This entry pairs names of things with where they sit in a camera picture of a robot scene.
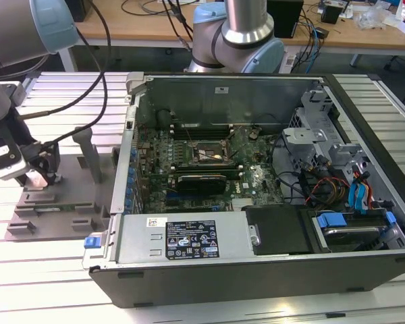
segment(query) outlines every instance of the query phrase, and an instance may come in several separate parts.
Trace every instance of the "robotic arm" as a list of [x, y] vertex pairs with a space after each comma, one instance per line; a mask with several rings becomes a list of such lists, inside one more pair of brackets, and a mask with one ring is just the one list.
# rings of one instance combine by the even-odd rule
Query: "robotic arm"
[[284, 56], [267, 0], [199, 5], [188, 72], [272, 73]]
[[[64, 0], [0, 0], [0, 68], [56, 54], [77, 40], [78, 33]], [[48, 184], [54, 183], [59, 166], [58, 146], [40, 154], [41, 144], [31, 137], [18, 116], [0, 85], [0, 179], [24, 177], [35, 169]]]

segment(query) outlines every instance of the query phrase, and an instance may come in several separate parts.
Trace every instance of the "motherboard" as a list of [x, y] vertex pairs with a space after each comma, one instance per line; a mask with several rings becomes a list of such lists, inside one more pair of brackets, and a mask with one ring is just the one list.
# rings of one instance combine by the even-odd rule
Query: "motherboard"
[[260, 133], [252, 126], [206, 132], [140, 127], [134, 165], [140, 212], [240, 211], [282, 203], [269, 163], [277, 135]]

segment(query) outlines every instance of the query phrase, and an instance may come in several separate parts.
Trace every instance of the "wooden desk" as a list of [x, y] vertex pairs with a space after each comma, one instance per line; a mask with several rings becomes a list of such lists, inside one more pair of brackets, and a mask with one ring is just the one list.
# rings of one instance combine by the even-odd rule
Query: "wooden desk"
[[[127, 47], [181, 47], [166, 16], [131, 16], [121, 10], [124, 0], [95, 0], [103, 13], [112, 37], [113, 46]], [[405, 34], [396, 28], [387, 26], [385, 30], [359, 30], [353, 20], [339, 19], [336, 25], [321, 23], [320, 15], [307, 11], [315, 0], [305, 0], [304, 10], [316, 26], [330, 31], [322, 48], [328, 53], [350, 53], [370, 55], [405, 55]], [[128, 11], [143, 14], [139, 0], [129, 0], [125, 8]], [[148, 8], [161, 11], [163, 6], [151, 3]], [[188, 23], [193, 21], [195, 5], [183, 6], [182, 11]], [[183, 27], [174, 21], [178, 32], [188, 41], [190, 39]], [[77, 23], [78, 28], [91, 45], [105, 45], [105, 31], [97, 14], [91, 11], [86, 21]], [[289, 73], [291, 62], [308, 42], [308, 34], [303, 27], [297, 28], [294, 38], [284, 38], [286, 55], [281, 65], [281, 72]], [[66, 71], [75, 71], [72, 53], [60, 52]]]

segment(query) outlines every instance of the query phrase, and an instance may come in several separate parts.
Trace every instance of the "blue cable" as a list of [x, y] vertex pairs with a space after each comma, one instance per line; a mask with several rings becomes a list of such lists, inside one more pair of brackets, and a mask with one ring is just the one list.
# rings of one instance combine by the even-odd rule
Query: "blue cable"
[[312, 30], [313, 30], [313, 35], [314, 35], [314, 40], [315, 40], [315, 42], [314, 42], [314, 46], [313, 46], [313, 54], [312, 54], [312, 57], [311, 57], [311, 59], [310, 59], [310, 62], [309, 62], [309, 65], [308, 65], [308, 67], [306, 68], [306, 71], [305, 71], [305, 73], [309, 73], [309, 71], [311, 70], [311, 68], [312, 68], [312, 66], [313, 66], [313, 64], [314, 64], [314, 62], [315, 62], [315, 60], [317, 59], [317, 53], [318, 53], [318, 35], [317, 35], [317, 30], [315, 29], [315, 27], [313, 26], [313, 24], [312, 25], [310, 25], [310, 24], [305, 24], [304, 22], [299, 22], [299, 24], [302, 24], [302, 25], [304, 25], [304, 26], [308, 26], [308, 27], [310, 27], [310, 28], [312, 28]]
[[309, 71], [311, 70], [311, 68], [313, 67], [313, 64], [315, 62], [315, 59], [317, 58], [317, 53], [318, 53], [318, 35], [317, 35], [317, 30], [315, 30], [315, 27], [313, 25], [309, 25], [310, 27], [312, 27], [313, 29], [313, 34], [314, 34], [314, 38], [315, 38], [315, 45], [314, 45], [314, 52], [312, 54], [312, 59], [309, 62], [308, 67], [306, 68], [306, 71], [304, 73], [309, 73]]

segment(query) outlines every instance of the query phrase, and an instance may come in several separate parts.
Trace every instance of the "power supply label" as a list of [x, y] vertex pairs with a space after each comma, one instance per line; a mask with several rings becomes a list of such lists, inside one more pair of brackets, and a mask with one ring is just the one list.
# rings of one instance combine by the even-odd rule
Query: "power supply label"
[[215, 221], [172, 221], [165, 228], [169, 260], [219, 258]]

